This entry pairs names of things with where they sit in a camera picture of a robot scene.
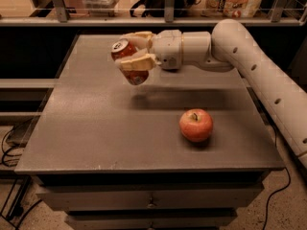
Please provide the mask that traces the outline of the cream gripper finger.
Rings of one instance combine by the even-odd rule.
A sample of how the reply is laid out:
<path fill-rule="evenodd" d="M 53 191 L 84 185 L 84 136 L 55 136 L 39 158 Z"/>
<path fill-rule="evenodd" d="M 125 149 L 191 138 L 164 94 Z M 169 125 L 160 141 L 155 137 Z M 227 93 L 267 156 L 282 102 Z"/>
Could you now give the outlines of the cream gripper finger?
<path fill-rule="evenodd" d="M 153 37 L 154 33 L 150 31 L 123 34 L 120 36 L 121 39 L 126 39 L 138 49 L 150 49 L 153 44 Z"/>
<path fill-rule="evenodd" d="M 157 59 L 157 56 L 147 49 L 138 50 L 131 56 L 121 53 L 115 54 L 114 62 L 119 69 L 124 71 L 149 71 L 161 65 L 161 61 Z"/>

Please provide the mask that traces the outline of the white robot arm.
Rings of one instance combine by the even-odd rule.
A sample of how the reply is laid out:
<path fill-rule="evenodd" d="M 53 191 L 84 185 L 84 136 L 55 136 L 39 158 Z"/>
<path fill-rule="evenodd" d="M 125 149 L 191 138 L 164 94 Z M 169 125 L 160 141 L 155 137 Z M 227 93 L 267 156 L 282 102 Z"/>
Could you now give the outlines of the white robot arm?
<path fill-rule="evenodd" d="M 120 42 L 137 49 L 115 61 L 124 71 L 146 71 L 156 66 L 172 70 L 183 65 L 214 71 L 236 68 L 307 168 L 307 93 L 266 56 L 239 21 L 222 20 L 210 33 L 166 30 L 124 34 Z"/>

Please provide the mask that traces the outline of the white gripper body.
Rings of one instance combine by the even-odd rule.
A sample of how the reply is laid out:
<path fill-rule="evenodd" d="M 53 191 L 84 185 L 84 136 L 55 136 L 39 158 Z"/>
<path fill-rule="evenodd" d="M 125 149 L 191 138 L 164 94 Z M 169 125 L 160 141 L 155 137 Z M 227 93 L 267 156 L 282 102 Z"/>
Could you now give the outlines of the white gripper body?
<path fill-rule="evenodd" d="M 181 39 L 179 30 L 165 30 L 152 38 L 151 53 L 164 70 L 177 70 L 181 66 Z"/>

